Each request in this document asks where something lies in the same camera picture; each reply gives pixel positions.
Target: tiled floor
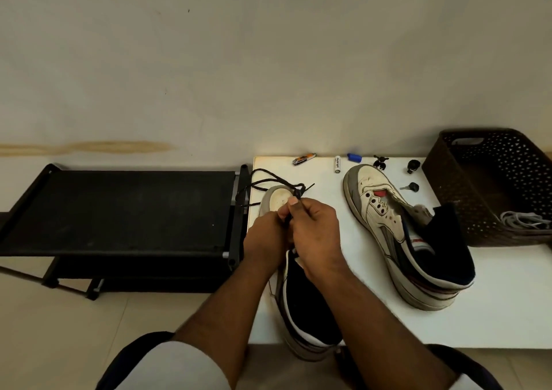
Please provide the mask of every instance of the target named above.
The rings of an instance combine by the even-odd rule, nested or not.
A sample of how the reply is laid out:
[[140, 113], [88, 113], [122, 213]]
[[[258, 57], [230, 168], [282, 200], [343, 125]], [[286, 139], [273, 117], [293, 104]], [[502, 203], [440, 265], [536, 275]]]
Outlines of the tiled floor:
[[[0, 377], [6, 390], [90, 390], [138, 336], [174, 330], [205, 295], [107, 293], [95, 302], [0, 274]], [[552, 351], [465, 349], [506, 390], [552, 388]], [[308, 383], [297, 380], [305, 372]], [[294, 359], [283, 346], [252, 348], [239, 388], [346, 388], [327, 363]]]

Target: battery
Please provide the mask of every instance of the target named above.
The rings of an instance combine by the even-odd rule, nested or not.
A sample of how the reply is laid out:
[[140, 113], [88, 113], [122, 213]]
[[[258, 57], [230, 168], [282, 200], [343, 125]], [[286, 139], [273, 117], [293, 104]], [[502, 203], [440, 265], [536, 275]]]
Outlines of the battery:
[[333, 161], [333, 171], [335, 173], [340, 173], [341, 172], [341, 156], [336, 156], [334, 161]]

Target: perforated basket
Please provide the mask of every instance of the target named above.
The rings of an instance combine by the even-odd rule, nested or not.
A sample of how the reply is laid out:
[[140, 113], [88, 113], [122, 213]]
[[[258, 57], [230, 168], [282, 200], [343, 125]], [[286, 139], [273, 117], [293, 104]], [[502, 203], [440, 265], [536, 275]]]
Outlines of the perforated basket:
[[441, 204], [455, 204], [469, 246], [523, 246], [552, 240], [550, 229], [514, 229], [504, 211], [552, 219], [552, 161], [512, 129], [445, 130], [422, 165]]

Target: shoe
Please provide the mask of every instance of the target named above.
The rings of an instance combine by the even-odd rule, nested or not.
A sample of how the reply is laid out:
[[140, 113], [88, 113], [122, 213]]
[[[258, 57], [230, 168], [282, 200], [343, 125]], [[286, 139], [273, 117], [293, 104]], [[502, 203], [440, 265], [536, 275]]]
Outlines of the shoe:
[[[259, 217], [277, 211], [295, 194], [292, 187], [285, 185], [268, 189], [260, 202]], [[335, 351], [343, 339], [341, 331], [324, 297], [306, 277], [295, 249], [286, 252], [285, 261], [278, 268], [272, 297], [284, 341], [297, 358], [321, 361]]]
[[409, 205], [372, 165], [357, 165], [343, 178], [350, 210], [382, 248], [395, 288], [421, 310], [450, 306], [475, 278], [472, 256], [452, 204]]

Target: white wall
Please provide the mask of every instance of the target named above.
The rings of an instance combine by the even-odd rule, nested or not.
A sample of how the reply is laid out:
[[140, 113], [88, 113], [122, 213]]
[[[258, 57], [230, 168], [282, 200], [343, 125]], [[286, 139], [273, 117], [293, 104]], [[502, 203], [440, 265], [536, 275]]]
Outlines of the white wall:
[[551, 82], [552, 0], [0, 0], [0, 142], [175, 148], [129, 163], [419, 155], [472, 125], [550, 149]]

